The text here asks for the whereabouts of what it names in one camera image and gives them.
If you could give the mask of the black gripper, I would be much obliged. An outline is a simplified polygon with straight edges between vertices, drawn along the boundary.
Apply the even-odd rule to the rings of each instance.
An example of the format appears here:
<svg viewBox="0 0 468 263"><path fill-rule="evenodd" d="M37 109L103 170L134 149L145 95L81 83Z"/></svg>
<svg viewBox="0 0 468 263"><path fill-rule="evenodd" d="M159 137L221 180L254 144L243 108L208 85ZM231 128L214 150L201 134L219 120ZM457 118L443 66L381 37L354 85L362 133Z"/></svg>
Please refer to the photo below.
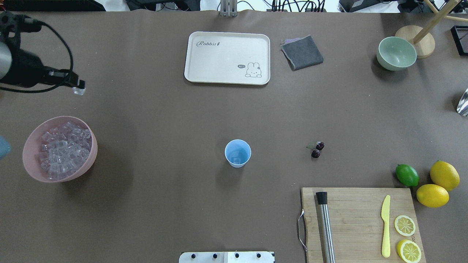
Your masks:
<svg viewBox="0 0 468 263"><path fill-rule="evenodd" d="M18 49L12 52L10 67L10 85L21 88L32 88L34 85L46 84L85 89L85 81L72 70L51 70L43 65L40 58L32 52Z"/></svg>

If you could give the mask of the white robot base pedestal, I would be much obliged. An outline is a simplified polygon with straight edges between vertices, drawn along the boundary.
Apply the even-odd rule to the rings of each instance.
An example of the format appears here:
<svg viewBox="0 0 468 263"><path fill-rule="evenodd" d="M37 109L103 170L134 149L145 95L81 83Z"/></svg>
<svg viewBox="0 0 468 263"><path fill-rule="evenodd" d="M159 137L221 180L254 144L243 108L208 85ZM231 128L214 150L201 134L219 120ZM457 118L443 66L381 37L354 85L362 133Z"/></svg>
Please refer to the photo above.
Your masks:
<svg viewBox="0 0 468 263"><path fill-rule="evenodd" d="M269 251L184 252L179 263L275 263Z"/></svg>

